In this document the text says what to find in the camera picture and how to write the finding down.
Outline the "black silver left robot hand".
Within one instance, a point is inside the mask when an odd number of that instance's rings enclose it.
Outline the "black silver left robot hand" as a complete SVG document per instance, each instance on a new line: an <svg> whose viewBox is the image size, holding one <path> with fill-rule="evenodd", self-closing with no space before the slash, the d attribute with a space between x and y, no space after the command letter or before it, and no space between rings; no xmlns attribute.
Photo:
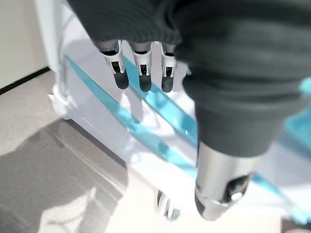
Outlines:
<svg viewBox="0 0 311 233"><path fill-rule="evenodd" d="M71 0L94 45L115 54L126 40L143 55L161 42L185 63L198 128L195 204L216 220L242 197L254 166L307 97L308 0Z"/></svg>

